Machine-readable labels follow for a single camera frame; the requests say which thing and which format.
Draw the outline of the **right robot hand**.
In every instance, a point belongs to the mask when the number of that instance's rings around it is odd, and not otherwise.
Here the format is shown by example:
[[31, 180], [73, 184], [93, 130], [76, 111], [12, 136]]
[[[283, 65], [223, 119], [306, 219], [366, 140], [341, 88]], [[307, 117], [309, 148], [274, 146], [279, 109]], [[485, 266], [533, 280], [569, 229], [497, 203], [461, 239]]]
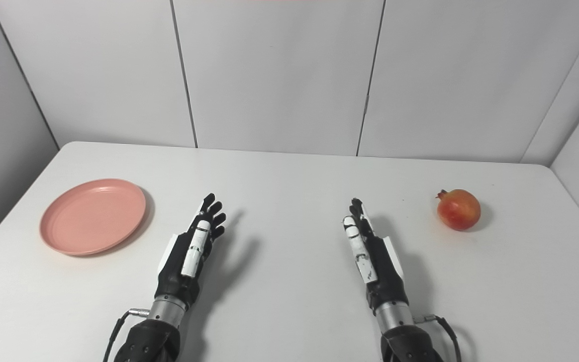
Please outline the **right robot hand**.
[[351, 200], [349, 211], [351, 215], [344, 217], [343, 226], [366, 287], [368, 307], [376, 312], [386, 303], [409, 306], [403, 268], [392, 241], [377, 236], [360, 199]]

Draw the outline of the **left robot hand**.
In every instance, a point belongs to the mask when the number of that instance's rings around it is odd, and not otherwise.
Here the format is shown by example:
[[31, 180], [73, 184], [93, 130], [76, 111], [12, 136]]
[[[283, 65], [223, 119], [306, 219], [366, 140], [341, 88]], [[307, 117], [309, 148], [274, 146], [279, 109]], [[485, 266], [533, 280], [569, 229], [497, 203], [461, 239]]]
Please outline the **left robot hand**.
[[227, 215], [223, 204], [214, 193], [204, 197], [189, 228], [174, 237], [165, 252], [158, 273], [155, 298], [178, 300], [185, 311], [196, 302], [200, 293], [199, 277], [209, 258], [214, 241], [225, 232], [223, 223]]

